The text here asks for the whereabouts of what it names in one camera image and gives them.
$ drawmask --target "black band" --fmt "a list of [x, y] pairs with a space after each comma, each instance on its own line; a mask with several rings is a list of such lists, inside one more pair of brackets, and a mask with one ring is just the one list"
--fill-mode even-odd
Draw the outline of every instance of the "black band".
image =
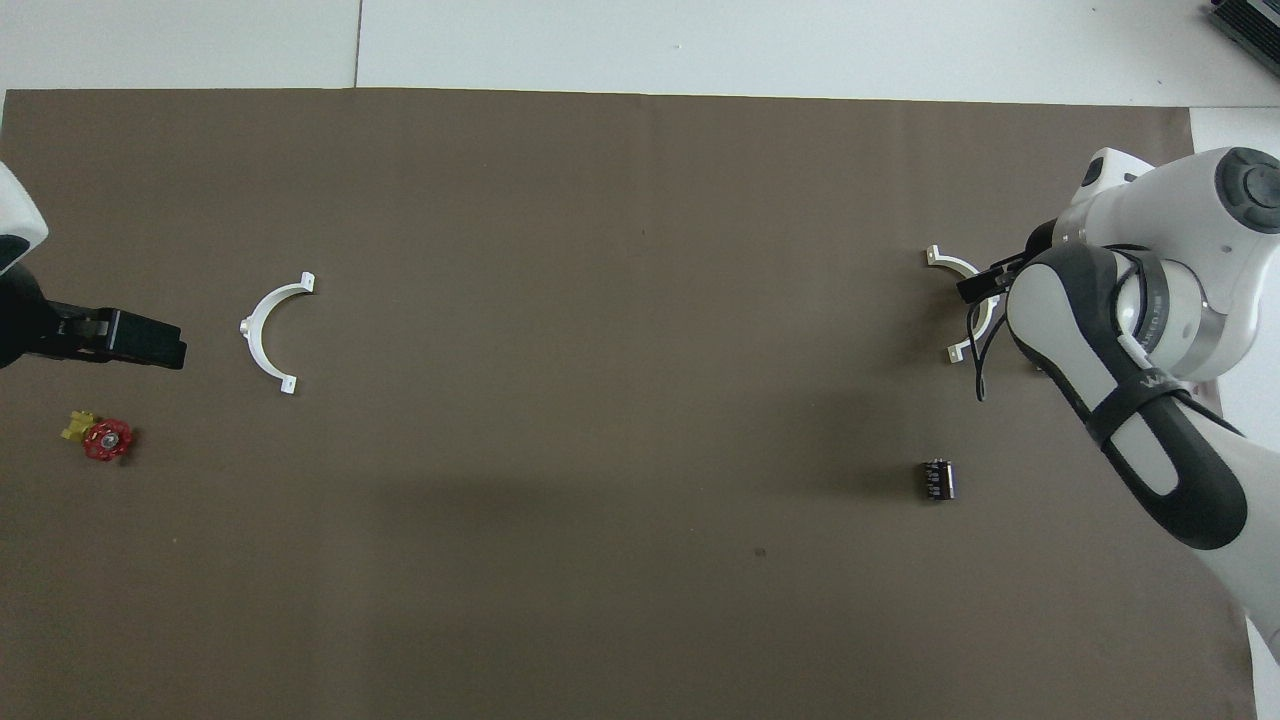
[[1111, 439], [1120, 425], [1139, 407], [1157, 397], [1176, 392], [1187, 392], [1187, 388], [1160, 368], [1134, 373], [1093, 409], [1084, 421], [1084, 428], [1089, 430], [1093, 442], [1102, 445]]

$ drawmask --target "red valve handle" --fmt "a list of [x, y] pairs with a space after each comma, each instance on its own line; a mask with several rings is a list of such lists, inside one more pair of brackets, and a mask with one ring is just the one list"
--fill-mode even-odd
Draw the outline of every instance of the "red valve handle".
[[123, 420], [108, 418], [84, 433], [84, 455], [93, 460], [109, 462], [124, 455], [133, 442], [133, 430]]

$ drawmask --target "capacitor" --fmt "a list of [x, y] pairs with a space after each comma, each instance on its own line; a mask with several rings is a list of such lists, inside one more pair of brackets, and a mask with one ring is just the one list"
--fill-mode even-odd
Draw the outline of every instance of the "capacitor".
[[956, 498], [956, 480], [950, 460], [934, 457], [924, 464], [924, 492], [929, 500]]

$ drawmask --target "brown table surface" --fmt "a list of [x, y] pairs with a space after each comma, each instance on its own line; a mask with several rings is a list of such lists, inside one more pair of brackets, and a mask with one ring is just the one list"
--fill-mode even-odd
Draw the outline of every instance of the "brown table surface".
[[[0, 716], [1251, 717], [1239, 610], [1052, 383], [945, 360], [923, 249], [1020, 250], [1107, 145], [1187, 111], [10, 92], [45, 293], [189, 352], [0, 373]], [[302, 270], [289, 397], [238, 324]]]

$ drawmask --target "black cable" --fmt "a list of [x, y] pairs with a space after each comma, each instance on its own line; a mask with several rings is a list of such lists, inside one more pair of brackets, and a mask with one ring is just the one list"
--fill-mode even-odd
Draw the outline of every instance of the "black cable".
[[1235, 434], [1238, 434], [1240, 437], [1244, 437], [1244, 433], [1242, 433], [1240, 430], [1238, 430], [1235, 428], [1235, 425], [1233, 425], [1231, 423], [1228, 423], [1225, 418], [1222, 418], [1217, 413], [1213, 413], [1212, 410], [1210, 410], [1208, 407], [1206, 407], [1204, 404], [1202, 404], [1199, 400], [1196, 400], [1196, 396], [1193, 396], [1190, 393], [1190, 391], [1184, 391], [1181, 393], [1175, 395], [1174, 397], [1178, 397], [1178, 400], [1183, 405], [1185, 405], [1185, 406], [1190, 407], [1192, 410], [1194, 410], [1194, 411], [1199, 413], [1201, 415], [1203, 415], [1204, 419], [1207, 419], [1207, 420], [1210, 420], [1212, 423], [1216, 423], [1217, 425], [1221, 425], [1222, 428], [1226, 428], [1226, 429], [1231, 430], [1233, 433], [1235, 433]]
[[1024, 250], [1024, 251], [1019, 252], [1018, 255], [1010, 255], [1009, 258], [1005, 258], [1004, 260], [996, 260], [995, 263], [991, 264], [991, 268], [1001, 268], [1004, 265], [1007, 265], [1009, 263], [1012, 263], [1014, 260], [1021, 260], [1025, 256], [1027, 256], [1027, 251]]
[[1006, 320], [1009, 320], [1009, 314], [1002, 313], [1000, 315], [1000, 319], [996, 320], [996, 324], [992, 325], [991, 333], [987, 336], [987, 342], [982, 343], [982, 352], [979, 352], [977, 357], [974, 357], [974, 365], [977, 366], [978, 372], [978, 389], [982, 393], [978, 396], [979, 402], [984, 402], [987, 398], [987, 380], [983, 377], [983, 368], [986, 368], [987, 365], [987, 351], [991, 350], [991, 341], [996, 340], [996, 333], [1000, 332], [1000, 328], [1005, 327]]
[[1004, 327], [1005, 322], [1009, 319], [1006, 314], [1001, 314], [1000, 319], [991, 328], [991, 334], [987, 336], [987, 341], [978, 348], [978, 341], [973, 336], [973, 327], [978, 319], [978, 310], [982, 304], [989, 300], [991, 296], [983, 297], [982, 300], [969, 305], [969, 311], [965, 313], [965, 336], [969, 338], [969, 351], [973, 354], [973, 392], [978, 397], [978, 402], [984, 402], [987, 400], [987, 378], [983, 374], [983, 366], [987, 363], [987, 352], [991, 350], [991, 341], [995, 340], [996, 333]]
[[1120, 291], [1124, 288], [1124, 283], [1128, 282], [1129, 278], [1134, 277], [1134, 274], [1137, 274], [1138, 275], [1138, 327], [1142, 327], [1143, 318], [1147, 316], [1147, 270], [1146, 270], [1146, 265], [1143, 264], [1143, 260], [1140, 258], [1138, 258], [1137, 255], [1133, 255], [1132, 252], [1125, 252], [1125, 251], [1126, 250], [1128, 251], [1135, 251], [1135, 250], [1137, 251], [1147, 251], [1147, 249], [1143, 247], [1143, 246], [1140, 246], [1140, 245], [1124, 245], [1124, 243], [1120, 243], [1120, 245], [1105, 245], [1103, 249], [1110, 250], [1110, 251], [1115, 252], [1116, 255], [1120, 255], [1121, 258], [1124, 258], [1125, 260], [1129, 260], [1129, 263], [1130, 263], [1129, 269], [1125, 270], [1120, 275], [1120, 278], [1116, 281], [1115, 290], [1111, 291], [1111, 325], [1114, 327], [1114, 329], [1115, 329], [1116, 333], [1124, 332], [1123, 328], [1120, 328], [1120, 318], [1116, 316], [1116, 309], [1120, 306]]

